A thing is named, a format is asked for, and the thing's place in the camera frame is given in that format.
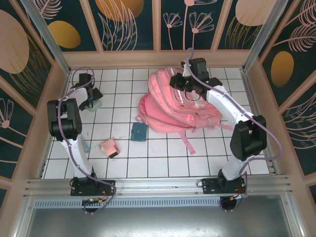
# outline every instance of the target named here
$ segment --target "small pink box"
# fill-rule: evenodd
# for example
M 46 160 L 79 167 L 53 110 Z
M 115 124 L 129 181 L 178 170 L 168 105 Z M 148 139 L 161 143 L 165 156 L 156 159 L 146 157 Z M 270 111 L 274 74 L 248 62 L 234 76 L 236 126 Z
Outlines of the small pink box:
M 119 154 L 119 149 L 112 138 L 100 144 L 99 147 L 109 158 L 114 158 Z

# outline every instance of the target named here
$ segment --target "pink backpack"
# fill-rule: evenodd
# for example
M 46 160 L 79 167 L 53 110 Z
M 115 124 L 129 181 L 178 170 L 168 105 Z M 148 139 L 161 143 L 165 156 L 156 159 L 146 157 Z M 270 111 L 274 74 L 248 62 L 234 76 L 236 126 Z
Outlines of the pink backpack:
M 221 113 L 194 91 L 185 94 L 172 88 L 169 85 L 170 78 L 177 73 L 182 71 L 168 67 L 150 74 L 149 93 L 139 102 L 136 120 L 144 122 L 156 132 L 178 132 L 190 154 L 194 154 L 185 130 L 203 127 L 214 129 L 215 126 L 232 130 L 232 127 L 221 124 Z

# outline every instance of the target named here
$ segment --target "white tile floor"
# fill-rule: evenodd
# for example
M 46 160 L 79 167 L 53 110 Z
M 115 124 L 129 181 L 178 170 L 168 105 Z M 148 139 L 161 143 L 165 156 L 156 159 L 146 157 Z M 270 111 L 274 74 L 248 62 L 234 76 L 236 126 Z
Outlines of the white tile floor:
M 103 93 L 97 112 L 80 111 L 82 136 L 90 146 L 89 162 L 99 178 L 187 177 L 217 175 L 231 154 L 231 131 L 199 129 L 186 136 L 196 153 L 190 155 L 177 133 L 161 134 L 148 129 L 146 142 L 130 141 L 130 130 L 137 115 L 139 100 L 148 91 L 147 80 L 157 69 L 95 70 L 95 86 Z M 221 80 L 226 90 L 250 111 L 244 85 L 237 68 L 210 68 L 212 77 Z M 79 73 L 74 81 L 79 80 Z M 114 138 L 120 154 L 108 159 L 97 147 Z M 269 174 L 265 161 L 253 161 L 248 174 Z M 73 169 L 59 142 L 53 142 L 44 169 L 44 179 L 72 178 Z

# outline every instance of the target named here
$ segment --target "flower drawing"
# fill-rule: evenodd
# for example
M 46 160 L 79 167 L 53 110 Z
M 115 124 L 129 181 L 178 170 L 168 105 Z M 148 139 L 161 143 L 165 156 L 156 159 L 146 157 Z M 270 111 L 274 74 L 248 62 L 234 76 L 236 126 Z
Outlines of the flower drawing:
M 213 19 L 211 15 L 212 13 L 200 13 L 197 17 L 196 12 L 189 15 L 190 25 L 193 33 L 192 48 L 194 48 L 195 34 L 214 30 L 214 24 L 212 24 Z
M 207 4 L 212 4 L 216 2 L 217 0 L 184 0 L 184 3 L 186 5 L 186 11 L 184 13 L 184 26 L 183 26 L 183 38 L 182 38 L 183 50 L 185 50 L 186 48 L 185 35 L 186 35 L 186 22 L 187 22 L 188 7 L 194 6 L 194 5 L 207 5 Z
M 14 132 L 16 132 L 19 135 L 22 135 L 24 137 L 26 137 L 25 134 L 13 129 L 12 127 L 10 127 L 10 120 L 12 117 L 12 113 L 13 113 L 13 107 L 14 107 L 14 103 L 10 100 L 8 100 L 7 102 L 4 101 L 3 98 L 0 98 L 0 134 L 1 134 L 1 129 L 10 129 Z M 0 136 L 0 140 L 9 143 L 11 145 L 14 145 L 16 147 L 22 148 L 23 146 L 9 141 L 3 137 Z
M 179 13 L 171 13 L 170 16 L 168 13 L 165 13 L 163 15 L 163 19 L 164 19 L 164 22 L 166 23 L 166 26 L 168 28 L 169 42 L 170 42 L 171 49 L 173 50 L 171 36 L 170 36 L 170 28 L 182 26 L 182 21 L 180 21 L 181 18 L 179 16 Z

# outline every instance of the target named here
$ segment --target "vent grille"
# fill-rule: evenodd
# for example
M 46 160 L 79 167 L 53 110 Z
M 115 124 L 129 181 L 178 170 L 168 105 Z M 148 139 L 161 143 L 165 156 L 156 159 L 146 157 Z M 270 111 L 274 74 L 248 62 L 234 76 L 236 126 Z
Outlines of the vent grille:
M 35 208 L 82 208 L 83 199 L 38 199 Z M 104 203 L 94 203 L 87 208 L 100 207 Z M 219 197 L 173 197 L 173 198 L 119 198 L 112 200 L 107 208 L 129 207 L 183 207 L 218 206 Z

